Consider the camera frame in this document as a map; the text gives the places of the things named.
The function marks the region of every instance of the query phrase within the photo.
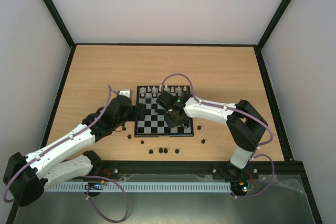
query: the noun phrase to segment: wooden table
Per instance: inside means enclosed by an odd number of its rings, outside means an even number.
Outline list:
[[[159,85],[166,76],[175,72],[191,78],[200,98],[225,103],[237,103],[240,99],[249,101],[276,135],[253,47],[78,45],[48,144],[103,106],[108,84],[116,90],[131,88],[136,92],[137,86]],[[182,86],[187,85],[187,81],[182,77],[172,77],[166,84]],[[128,139],[129,134],[134,135],[134,122],[125,126],[126,131],[114,132],[71,158],[85,150],[94,150],[105,160],[227,161],[235,148],[228,128],[207,120],[194,119],[194,137]],[[268,139],[266,132],[261,141]],[[160,154],[160,147],[166,147],[168,153]],[[275,161],[284,160],[277,136],[257,153],[268,154]]]

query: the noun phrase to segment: checkered pattern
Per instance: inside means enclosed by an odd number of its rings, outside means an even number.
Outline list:
[[[136,103],[144,103],[146,105],[145,121],[137,121],[135,123],[134,136],[194,136],[193,121],[190,119],[189,127],[174,127],[169,128],[164,121],[163,108],[156,103],[159,92],[159,86],[150,86],[151,91],[148,91],[148,86],[138,86]],[[190,93],[189,86],[168,86],[168,92],[173,96],[181,95],[182,93]]]

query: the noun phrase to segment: white robotic arm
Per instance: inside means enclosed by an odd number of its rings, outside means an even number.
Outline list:
[[[190,97],[185,103],[184,111],[187,116],[190,118],[203,118],[216,123],[220,123],[222,125],[227,126],[226,121],[228,116],[233,113],[231,110],[226,110],[224,107],[228,106],[231,108],[235,108],[236,105],[234,103],[219,103],[212,102],[207,100],[201,100],[205,104],[215,104],[222,107],[214,107],[209,105],[201,104],[199,101],[197,102],[194,97]],[[239,169],[243,169],[247,162],[249,161],[253,152],[246,151],[236,145],[235,151],[233,152],[230,162],[238,167]]]
[[[203,118],[228,126],[236,143],[230,163],[238,169],[243,169],[246,166],[266,130],[250,118],[246,118],[246,121],[243,122],[242,118],[244,116],[227,109],[238,107],[267,124],[253,106],[244,100],[241,100],[238,104],[218,103],[199,98],[195,99],[191,94],[173,97],[168,92],[163,91],[157,102],[167,110],[164,117],[169,127],[186,123],[188,118]]]

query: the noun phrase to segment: purple cable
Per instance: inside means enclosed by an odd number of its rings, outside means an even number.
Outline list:
[[[263,193],[268,189],[268,187],[271,186],[271,184],[272,184],[272,182],[273,182],[273,179],[274,179],[274,176],[275,176],[274,163],[273,163],[273,160],[272,160],[268,155],[266,155],[266,154],[259,154],[259,155],[254,156],[254,158],[261,157],[261,156],[267,157],[267,158],[271,161],[271,165],[272,165],[272,176],[271,176],[271,180],[269,181],[269,183],[267,184],[267,186],[266,186],[263,190],[257,192],[256,194],[245,195],[245,196],[236,196],[233,192],[231,192],[231,194],[232,194],[233,196],[235,196],[235,198],[239,198],[239,199],[252,198],[252,197],[255,197],[255,196],[258,196],[258,195],[263,194]]]
[[[110,222],[110,223],[121,223],[123,222],[124,220],[127,219],[127,215],[128,215],[128,212],[129,212],[129,209],[130,209],[130,202],[129,202],[129,199],[127,197],[127,194],[125,192],[125,190],[115,181],[109,179],[109,178],[104,178],[104,177],[100,177],[100,176],[90,176],[90,175],[87,175],[87,176],[82,176],[82,178],[97,178],[97,179],[103,179],[103,180],[107,180],[109,182],[112,182],[114,183],[116,186],[119,187],[119,189],[122,191],[122,193],[124,194],[125,196],[125,199],[126,199],[126,213],[124,215],[124,217],[122,217],[120,220],[111,220],[109,218],[107,218],[105,215],[103,215],[99,210],[98,208],[95,206],[95,204],[93,203],[93,201],[91,200],[90,196],[89,196],[89,191],[92,187],[89,187],[88,188],[88,191],[86,192],[86,196],[88,197],[87,199],[90,201],[90,203],[92,204],[93,208],[95,209],[95,211],[97,212],[97,214],[103,218],[104,220]]]
[[[164,83],[167,79],[169,79],[170,77],[172,76],[183,76],[185,79],[188,80],[189,82],[189,85],[190,85],[190,89],[191,89],[191,93],[193,95],[193,98],[195,99],[196,102],[200,102],[200,99],[195,95],[195,92],[194,92],[194,87],[193,87],[193,83],[191,82],[191,80],[189,79],[188,76],[186,76],[185,74],[182,74],[182,73],[173,73],[169,76],[167,76],[163,82],[162,82],[162,89],[164,87]],[[200,104],[203,104],[203,105],[206,105],[206,106],[212,106],[212,107],[215,107],[215,108],[220,108],[220,109],[223,109],[224,106],[222,105],[218,105],[218,104],[213,104],[213,103],[209,103],[209,102],[200,102]],[[244,116],[247,116],[248,118],[251,118],[252,120],[256,121],[257,123],[261,124],[268,132],[269,132],[269,135],[270,135],[270,139],[265,141],[265,142],[262,142],[262,143],[259,143],[258,146],[261,146],[261,145],[264,145],[264,144],[269,144],[270,142],[273,141],[273,138],[274,138],[274,135],[273,135],[273,132],[272,130],[265,124],[263,123],[261,120],[257,119],[255,116],[253,115],[250,115],[242,110],[239,110],[239,109],[235,109],[235,108],[231,108],[231,107],[228,107],[226,106],[226,109],[227,110],[231,110],[231,111],[234,111],[234,112],[237,112],[237,113],[240,113]]]
[[[267,140],[267,141],[265,141],[265,142],[259,143],[258,146],[265,145],[265,144],[269,144],[270,142],[273,141],[274,135],[273,135],[273,132],[272,132],[272,130],[270,129],[270,127],[268,127],[263,121],[257,119],[255,116],[252,116],[252,115],[250,115],[250,114],[248,114],[248,113],[246,113],[246,112],[244,112],[244,111],[242,111],[242,110],[236,109],[236,108],[231,108],[231,107],[228,107],[228,106],[225,106],[226,108],[224,108],[223,105],[213,104],[213,103],[209,103],[209,102],[202,102],[202,101],[200,102],[200,99],[195,95],[194,87],[193,87],[193,84],[192,84],[191,80],[190,80],[189,77],[186,76],[185,74],[182,74],[182,73],[173,73],[173,74],[167,76],[167,77],[163,80],[163,82],[162,82],[162,89],[163,89],[163,87],[164,87],[164,83],[165,83],[165,81],[166,81],[167,79],[169,79],[170,77],[172,77],[172,76],[183,76],[185,79],[188,80],[189,85],[190,85],[190,89],[191,89],[191,93],[192,93],[193,98],[195,99],[196,102],[198,102],[198,103],[200,103],[200,104],[203,104],[203,105],[206,105],[206,106],[212,106],[212,107],[215,107],[215,108],[226,109],[226,110],[231,110],[231,111],[240,113],[240,114],[242,114],[242,115],[244,115],[244,116],[246,116],[246,117],[248,117],[248,118],[251,118],[252,120],[256,121],[257,123],[261,124],[261,125],[262,125],[262,126],[269,132],[270,139]],[[258,193],[256,193],[256,194],[248,195],[248,196],[236,196],[236,195],[234,195],[234,194],[232,193],[232,194],[233,194],[235,197],[237,197],[237,198],[251,198],[251,197],[260,195],[260,194],[262,194],[263,192],[265,192],[265,191],[268,189],[268,187],[270,187],[270,185],[271,185],[271,183],[272,183],[272,181],[273,181],[273,178],[274,178],[274,175],[275,175],[275,169],[274,169],[274,163],[273,163],[272,159],[271,159],[268,155],[266,155],[266,154],[259,154],[259,155],[254,156],[254,154],[255,154],[256,151],[257,151],[257,149],[252,153],[251,158],[257,158],[257,157],[260,157],[260,156],[265,156],[265,157],[267,157],[267,158],[271,161],[271,164],[272,164],[272,177],[271,177],[271,180],[270,180],[269,184],[268,184],[262,191],[260,191],[260,192],[258,192]]]
[[[111,88],[111,86],[109,85],[109,95],[108,95],[108,98],[107,98],[107,101],[106,101],[106,104],[104,106],[104,108],[102,109],[102,111],[100,111],[100,114],[97,116],[97,118],[92,122],[90,123],[87,127],[85,127],[84,129],[80,130],[79,132],[75,133],[73,135],[73,137],[83,133],[84,131],[86,131],[87,129],[91,128],[95,123],[98,122],[98,120],[103,116],[107,106],[109,105],[109,102],[111,100],[111,95],[112,95],[112,92],[114,92],[114,90]],[[61,145],[62,143],[68,141],[70,138],[67,137],[65,139],[63,139],[62,141],[58,142],[57,144],[53,145],[52,147],[50,147],[49,149],[46,149],[44,152],[42,152],[39,156],[40,157],[43,157],[44,155],[46,155],[48,152],[50,152],[51,150],[53,150],[54,148],[56,148],[57,146]],[[31,165],[33,162],[35,161],[38,161],[37,158],[33,158],[31,161],[29,161],[27,164],[25,164],[16,174],[14,174],[14,176],[10,179],[10,181],[8,182],[5,190],[4,190],[4,193],[2,194],[2,200],[6,203],[10,203],[10,202],[13,202],[15,199],[7,199],[7,193],[9,191],[9,188],[10,186],[12,185],[12,183],[14,182],[14,180],[29,166]]]

